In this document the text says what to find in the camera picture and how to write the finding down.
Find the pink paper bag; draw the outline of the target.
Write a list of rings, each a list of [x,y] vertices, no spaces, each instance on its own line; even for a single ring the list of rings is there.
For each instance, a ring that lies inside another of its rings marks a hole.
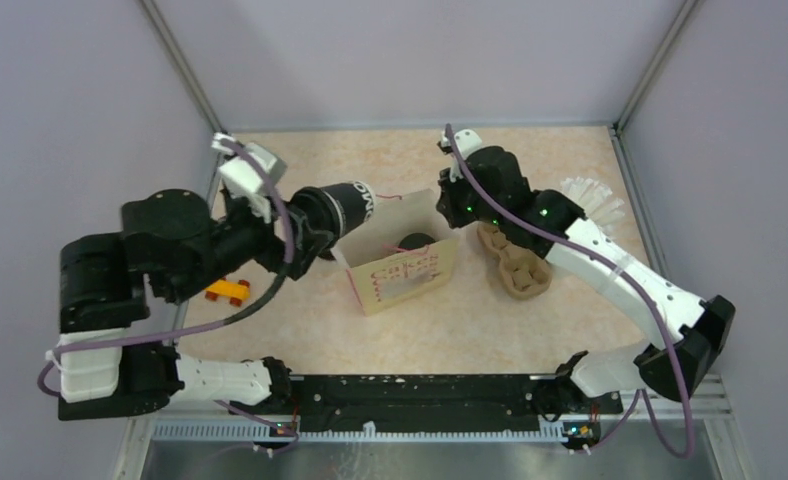
[[[458,234],[435,209],[430,189],[384,199],[374,216],[339,240],[333,249],[352,291],[367,316],[424,295],[452,277]],[[425,249],[400,251],[405,236],[422,232],[436,242]]]

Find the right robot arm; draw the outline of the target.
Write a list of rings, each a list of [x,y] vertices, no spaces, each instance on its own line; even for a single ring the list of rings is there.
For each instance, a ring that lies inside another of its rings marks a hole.
[[[452,228],[482,222],[588,286],[630,318],[643,341],[583,353],[560,373],[559,404],[582,412],[596,397],[650,389],[672,401],[691,397],[723,350],[734,305],[681,289],[615,243],[563,193],[534,190],[514,154],[481,147],[440,171],[437,211]]]

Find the black cup lid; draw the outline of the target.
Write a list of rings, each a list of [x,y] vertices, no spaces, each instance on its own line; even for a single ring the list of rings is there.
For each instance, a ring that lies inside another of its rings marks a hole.
[[[405,236],[397,244],[400,251],[413,251],[425,249],[429,245],[436,242],[436,239],[429,234],[422,232],[415,232]]]
[[[290,208],[296,215],[297,226],[304,243],[315,241],[331,242],[337,232],[337,220],[329,197],[321,188],[304,187],[290,200]]]

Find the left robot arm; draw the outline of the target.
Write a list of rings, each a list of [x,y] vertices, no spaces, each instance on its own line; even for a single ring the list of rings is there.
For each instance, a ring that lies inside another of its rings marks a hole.
[[[182,304],[248,262],[273,274],[270,286],[212,328],[259,312],[354,228],[340,193],[338,185],[297,191],[283,205],[285,234],[278,236],[246,199],[227,197],[227,213],[217,220],[201,196],[168,189],[124,204],[120,231],[64,246],[59,342],[46,363],[60,375],[58,418],[134,417],[201,400],[284,410],[291,383],[281,360],[200,360],[173,345],[178,331],[132,337],[128,330],[148,318],[149,297]]]

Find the black paper cup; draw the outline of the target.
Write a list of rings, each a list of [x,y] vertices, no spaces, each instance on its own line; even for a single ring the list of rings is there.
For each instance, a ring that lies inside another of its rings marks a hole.
[[[321,187],[320,190],[335,208],[338,238],[343,238],[370,220],[375,213],[376,196],[367,183],[342,182]]]

